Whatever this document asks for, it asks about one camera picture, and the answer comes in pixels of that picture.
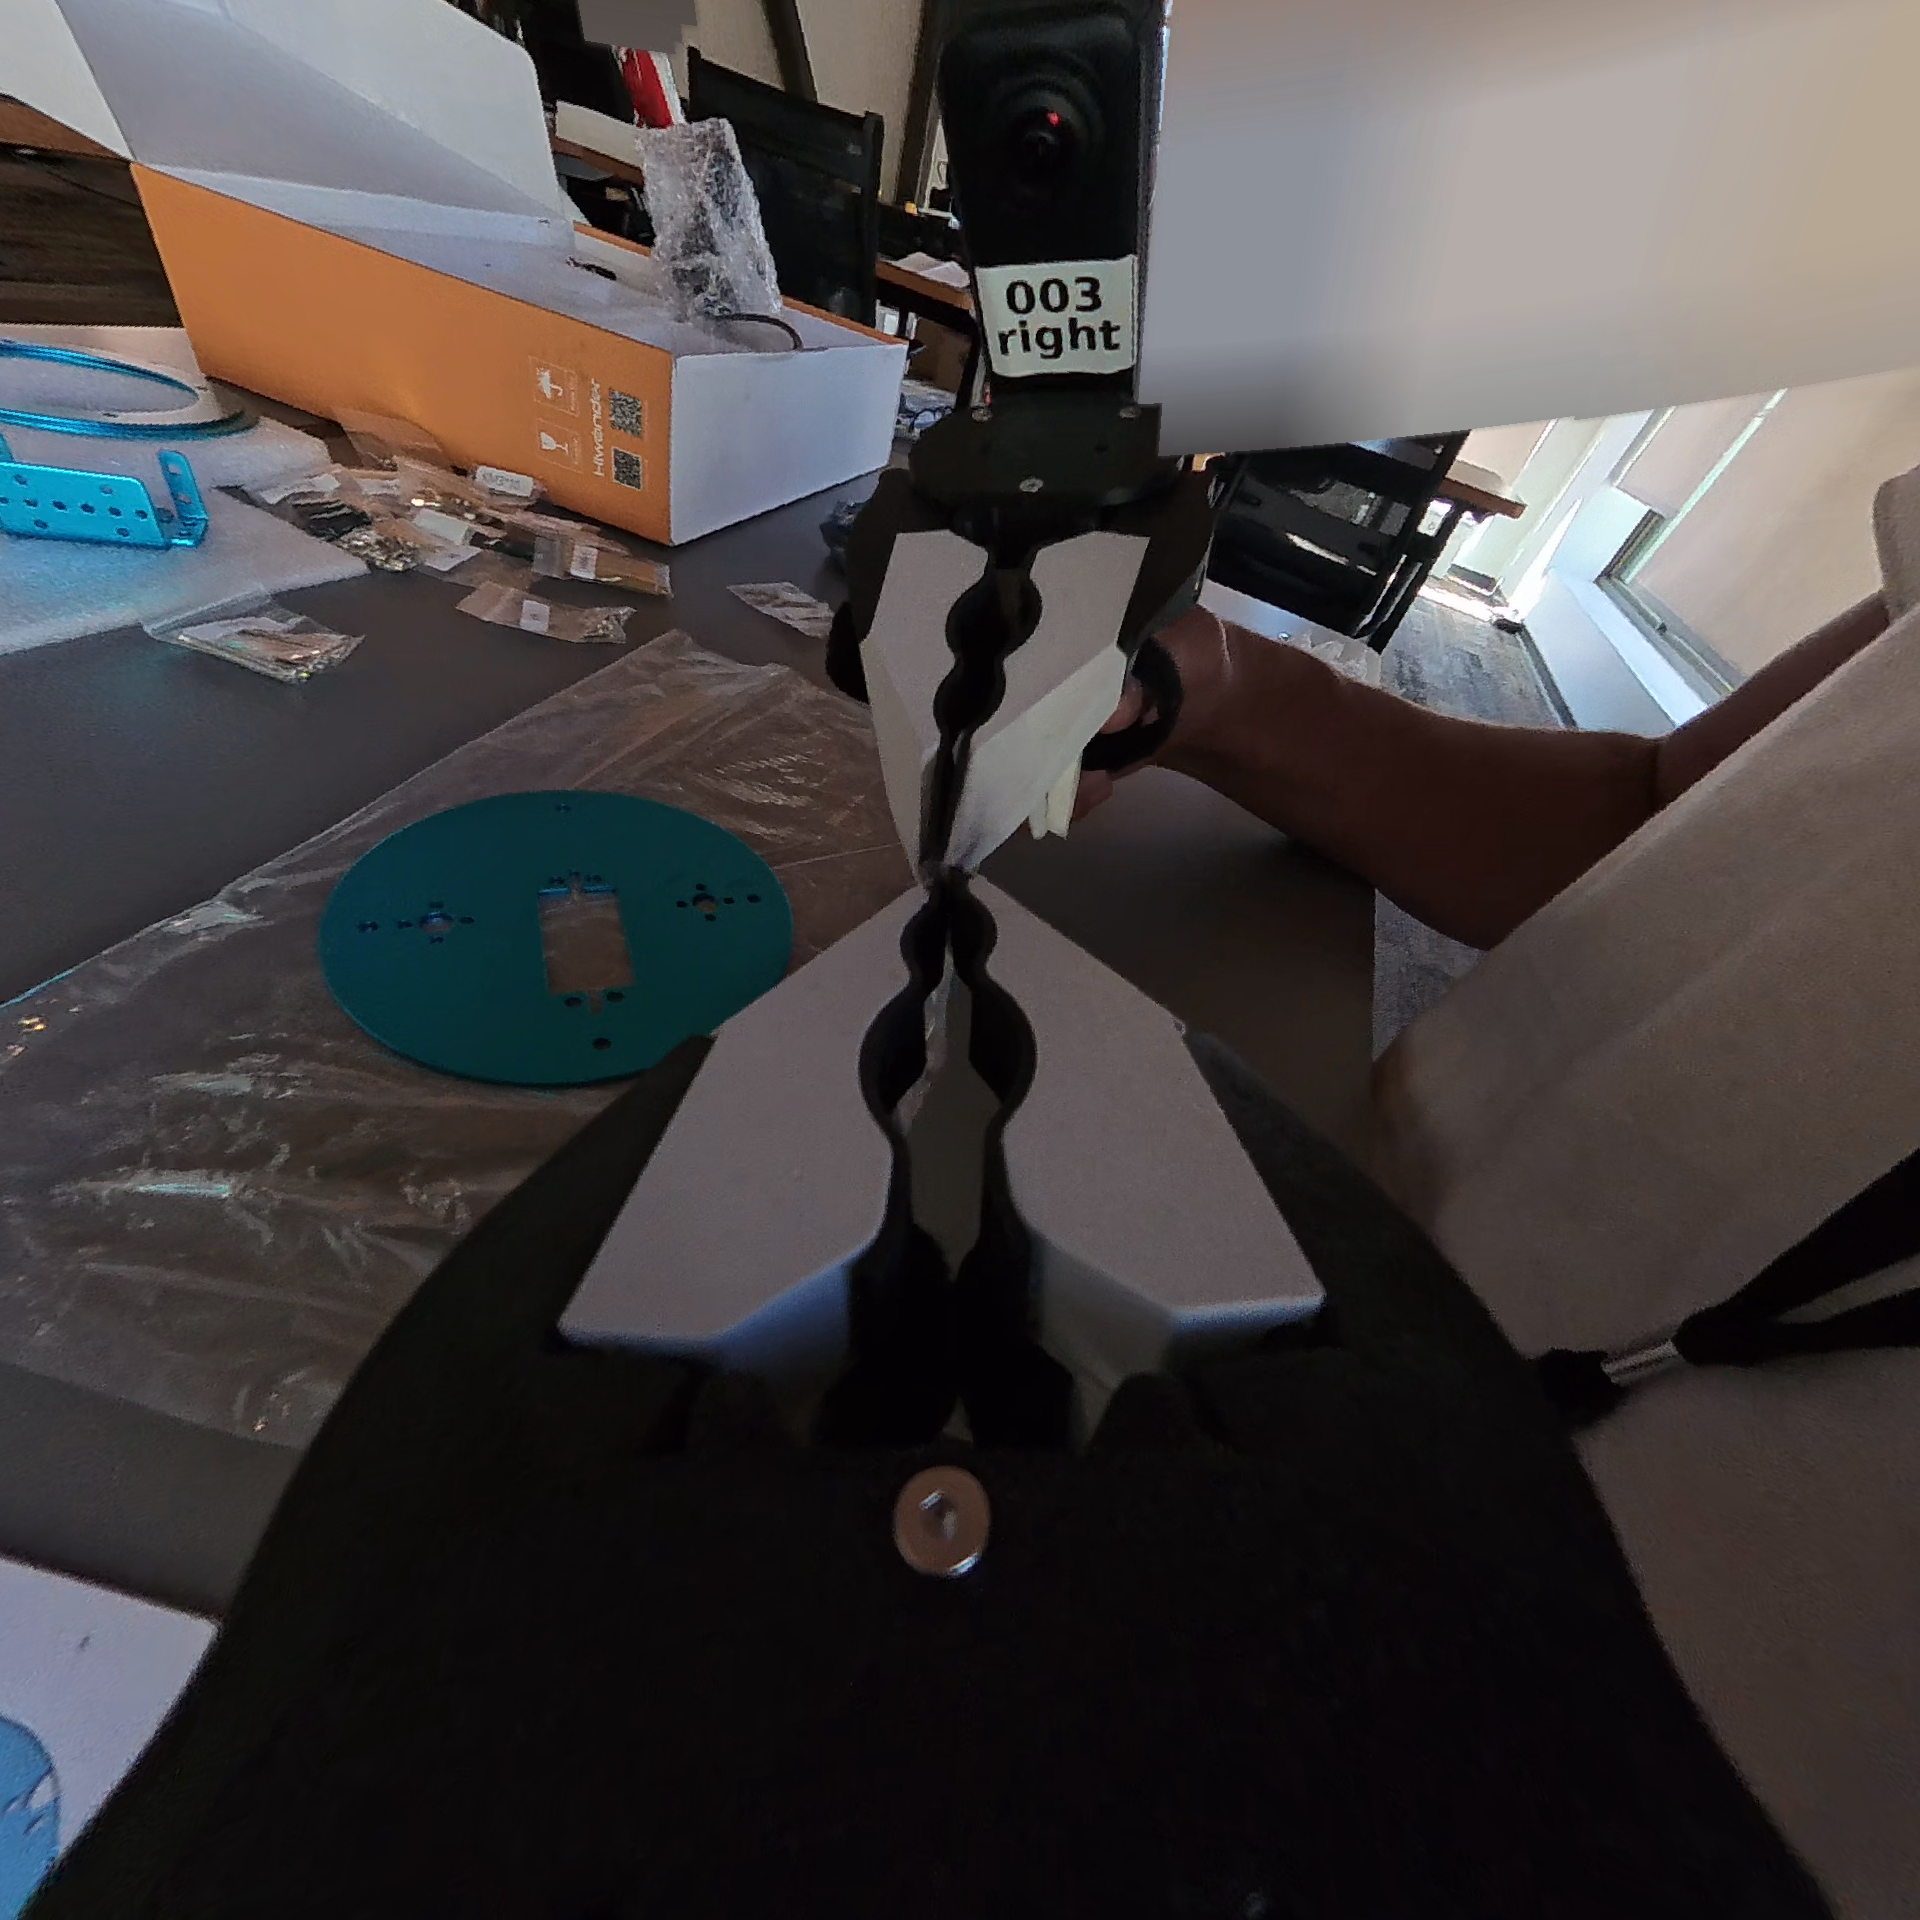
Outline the person's right hand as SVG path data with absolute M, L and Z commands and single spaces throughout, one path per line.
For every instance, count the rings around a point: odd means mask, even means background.
M 1098 735 L 1156 730 L 1156 762 L 1197 765 L 1224 727 L 1237 684 L 1234 642 L 1245 638 L 1211 607 L 1189 607 L 1144 642 Z

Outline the black office chair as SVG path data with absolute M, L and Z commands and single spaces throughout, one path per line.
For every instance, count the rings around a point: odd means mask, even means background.
M 1225 456 L 1208 582 L 1381 653 L 1463 508 L 1425 517 L 1468 431 Z

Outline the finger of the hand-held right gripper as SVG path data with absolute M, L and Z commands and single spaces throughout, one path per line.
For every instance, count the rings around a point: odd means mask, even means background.
M 983 578 L 983 548 L 952 530 L 893 538 L 872 620 L 872 720 L 884 798 L 915 872 L 943 727 L 936 701 L 953 672 L 948 613 Z
M 1000 842 L 1021 824 L 1064 830 L 1085 745 L 1113 712 L 1127 676 L 1120 623 L 1147 541 L 1088 532 L 1047 543 L 1028 578 L 1040 621 L 1001 668 L 989 714 L 975 727 L 977 752 L 1000 784 Z

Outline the small zip bag of screws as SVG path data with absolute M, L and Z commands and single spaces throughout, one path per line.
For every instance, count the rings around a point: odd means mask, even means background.
M 956 872 L 977 872 L 1000 842 L 996 774 L 977 752 L 972 730 L 943 740 L 927 768 L 915 876 L 933 892 Z

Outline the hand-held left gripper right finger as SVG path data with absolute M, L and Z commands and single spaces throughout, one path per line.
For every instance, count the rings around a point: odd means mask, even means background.
M 1082 1445 L 1127 1381 L 1313 1322 L 1323 1285 L 1177 1016 L 985 880 L 961 977 L 996 1097 L 961 1266 L 983 1445 Z

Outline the clear plastic bag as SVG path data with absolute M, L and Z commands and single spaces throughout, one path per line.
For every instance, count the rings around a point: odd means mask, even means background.
M 626 1087 L 490 1087 L 375 1044 L 323 984 L 324 898 L 386 831 L 554 785 L 739 833 L 795 969 L 908 885 L 866 706 L 645 642 L 5 1002 L 5 1362 L 311 1442 L 418 1281 Z
M 780 320 L 778 264 L 731 122 L 712 116 L 636 138 L 652 261 L 676 316 Z

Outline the blue disc with rectangular slot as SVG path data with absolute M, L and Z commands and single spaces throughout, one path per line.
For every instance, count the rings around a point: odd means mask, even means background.
M 612 903 L 629 977 L 563 988 L 543 904 Z M 647 1072 L 772 989 L 795 950 L 778 872 L 737 833 L 657 799 L 519 790 L 397 828 L 332 889 L 327 989 L 418 1064 L 507 1087 Z

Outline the grey desk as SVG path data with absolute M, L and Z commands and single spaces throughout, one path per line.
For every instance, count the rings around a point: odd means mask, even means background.
M 300 846 L 461 745 L 668 633 L 827 687 L 817 642 L 731 584 L 834 597 L 819 522 L 872 476 L 671 558 L 636 644 L 539 640 L 461 614 L 420 575 L 295 605 L 361 634 L 301 686 L 143 629 L 5 657 L 5 1002 Z M 217 1615 L 298 1449 L 191 1423 L 5 1362 L 5 1557 Z

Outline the blue metal bracket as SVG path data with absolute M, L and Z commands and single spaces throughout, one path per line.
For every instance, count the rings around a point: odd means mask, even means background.
M 165 500 L 136 476 L 20 462 L 2 445 L 2 532 L 108 548 L 201 545 L 208 508 L 184 453 L 162 447 Z

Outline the pile of small hardware bags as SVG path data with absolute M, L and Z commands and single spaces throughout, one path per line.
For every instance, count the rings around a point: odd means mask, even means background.
M 247 487 L 245 497 L 372 570 L 458 584 L 461 613 L 535 638 L 617 642 L 629 633 L 631 604 L 673 593 L 671 564 L 539 510 L 539 487 L 523 472 L 490 463 L 458 470 L 420 445 L 375 436 L 356 449 L 375 462 L 324 463 Z M 260 586 L 162 614 L 145 633 L 274 684 L 311 680 L 361 644 Z

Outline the white foam sheet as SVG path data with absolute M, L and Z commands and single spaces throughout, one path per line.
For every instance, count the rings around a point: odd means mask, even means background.
M 59 327 L 5 325 L 5 341 L 96 352 L 115 362 L 156 367 L 212 399 L 188 396 L 146 376 L 55 365 L 5 357 L 2 401 L 36 416 L 217 416 L 237 396 L 208 382 L 180 327 Z M 111 550 L 106 543 L 2 538 L 2 650 L 18 653 L 89 633 L 145 626 L 153 620 L 203 613 L 247 593 L 274 593 L 343 582 L 364 570 L 359 560 L 264 512 L 237 488 L 300 479 L 329 465 L 320 438 L 255 416 L 242 434 L 184 438 L 208 508 L 208 532 L 196 545 Z

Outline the orange and white cardboard box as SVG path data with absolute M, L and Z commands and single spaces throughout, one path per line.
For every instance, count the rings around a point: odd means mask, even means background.
M 2 82 L 129 159 L 200 365 L 684 543 L 889 462 L 905 348 L 684 322 L 581 228 L 530 56 L 404 4 L 7 2 Z

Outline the black monitor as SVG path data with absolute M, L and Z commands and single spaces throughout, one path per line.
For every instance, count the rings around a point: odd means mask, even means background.
M 714 116 L 737 133 L 783 296 L 873 327 L 882 116 L 807 102 L 688 47 L 688 119 Z

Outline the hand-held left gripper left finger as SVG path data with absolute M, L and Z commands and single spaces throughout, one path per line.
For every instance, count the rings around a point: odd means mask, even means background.
M 571 1349 L 754 1375 L 831 1445 L 948 1425 L 948 1263 L 905 1135 L 947 940 L 913 887 L 714 1032 L 560 1316 Z

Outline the person's right forearm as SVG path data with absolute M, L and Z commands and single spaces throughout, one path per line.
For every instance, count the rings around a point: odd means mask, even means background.
M 1196 762 L 1418 921 L 1487 950 L 1891 623 L 1875 591 L 1664 735 L 1451 718 L 1251 640 Z

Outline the assembly instruction booklet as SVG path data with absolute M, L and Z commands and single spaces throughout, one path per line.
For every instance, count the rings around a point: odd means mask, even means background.
M 2 1914 L 24 1913 L 159 1734 L 212 1623 L 2 1561 Z

